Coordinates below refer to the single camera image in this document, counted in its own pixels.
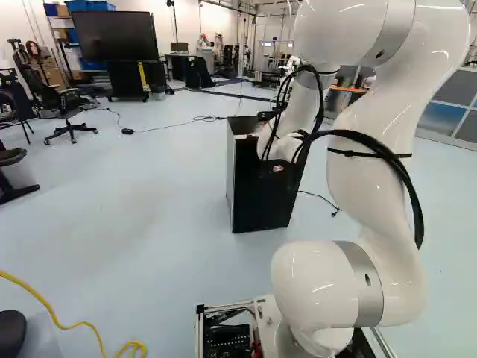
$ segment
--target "gray floor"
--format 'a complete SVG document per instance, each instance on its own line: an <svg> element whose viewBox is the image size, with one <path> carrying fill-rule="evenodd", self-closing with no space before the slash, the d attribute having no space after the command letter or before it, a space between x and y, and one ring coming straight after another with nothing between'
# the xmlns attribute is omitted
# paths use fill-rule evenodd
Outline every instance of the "gray floor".
<svg viewBox="0 0 477 358"><path fill-rule="evenodd" d="M227 90L238 92L240 84ZM164 101L103 107L138 131L268 108L260 101L238 105L237 98L182 91ZM28 149L22 164L42 186L0 207L0 267L37 288L63 323L94 322L108 354L139 339L149 357L192 357L197 302L271 292L271 257L284 242L358 235L346 214L332 219L326 203L302 195L288 229L233 235L224 195L225 122L124 136L116 119L100 110L79 114L74 123L94 125L100 134L80 134L76 145L67 136L43 145L62 125L58 120L32 122L31 146L21 128L0 131L7 147ZM329 196L325 148L326 140L314 144L301 189ZM416 139L411 176L426 220L422 257L430 299L414 323L383 329L399 357L475 356L476 175L475 152ZM0 307L27 316L44 311L5 280ZM87 328L55 334L65 357L100 356Z"/></svg>

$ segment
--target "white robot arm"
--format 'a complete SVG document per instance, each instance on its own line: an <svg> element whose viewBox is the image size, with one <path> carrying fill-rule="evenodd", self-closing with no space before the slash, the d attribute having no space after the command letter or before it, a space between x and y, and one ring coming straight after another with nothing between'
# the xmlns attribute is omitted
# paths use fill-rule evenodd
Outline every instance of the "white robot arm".
<svg viewBox="0 0 477 358"><path fill-rule="evenodd" d="M297 14L295 55L319 71L323 88L340 65L375 67L376 81L343 111L334 129L371 136L395 154L411 154L426 105L460 66L469 19L458 0L308 0ZM265 159L292 161L319 109L313 74L301 72ZM262 157L273 119L259 134ZM398 325L423 310L426 279L398 177L373 153L334 136L327 177L339 207L360 222L354 242L293 242L275 253L277 305L294 338L315 357L332 357L349 342L351 327Z"/></svg>

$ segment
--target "black monitor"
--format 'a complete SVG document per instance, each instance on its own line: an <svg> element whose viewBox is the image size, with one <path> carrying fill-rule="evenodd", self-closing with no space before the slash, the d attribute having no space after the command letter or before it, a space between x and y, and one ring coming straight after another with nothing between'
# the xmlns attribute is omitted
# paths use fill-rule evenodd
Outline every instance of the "black monitor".
<svg viewBox="0 0 477 358"><path fill-rule="evenodd" d="M73 11L85 60L159 60L154 20L139 11Z"/></svg>

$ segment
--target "black trash bin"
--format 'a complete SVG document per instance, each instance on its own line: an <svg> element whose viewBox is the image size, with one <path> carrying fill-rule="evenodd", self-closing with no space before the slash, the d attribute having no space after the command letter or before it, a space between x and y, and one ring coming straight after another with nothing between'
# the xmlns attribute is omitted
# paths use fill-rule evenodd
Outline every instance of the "black trash bin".
<svg viewBox="0 0 477 358"><path fill-rule="evenodd" d="M253 133L264 123L258 116L227 119L226 197L233 233L288 227L290 222L306 155L300 163L261 161Z"/></svg>

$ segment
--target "black office chair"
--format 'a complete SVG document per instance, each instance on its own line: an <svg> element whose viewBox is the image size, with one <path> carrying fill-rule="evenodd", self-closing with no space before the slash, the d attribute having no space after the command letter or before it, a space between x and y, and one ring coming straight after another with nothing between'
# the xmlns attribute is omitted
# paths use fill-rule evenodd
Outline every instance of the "black office chair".
<svg viewBox="0 0 477 358"><path fill-rule="evenodd" d="M3 192L3 194L0 195L0 205L21 198L22 196L30 194L31 192L36 192L40 189L40 185L38 184L15 189L1 170L4 166L17 164L20 160L23 160L26 155L27 151L23 148L0 151L0 190Z"/></svg>
<svg viewBox="0 0 477 358"><path fill-rule="evenodd" d="M27 333L27 320L18 311L0 312L0 357L16 358Z"/></svg>
<svg viewBox="0 0 477 358"><path fill-rule="evenodd" d="M41 113L47 111L49 118L55 116L66 120L65 127L55 128L54 134L45 138L45 145L50 145L50 139L61 136L64 133L69 133L72 143L75 144L75 131L91 131L95 134L98 132L96 128L88 128L86 123L72 125L68 120L68 118L76 116L83 110L91 110L98 107L98 102L93 102L88 98L79 96L78 88L56 91L55 88L44 84L38 72L33 70L28 64L20 65L19 71L30 88L30 91L38 98L37 106L39 108L40 118L45 118L42 117Z"/></svg>

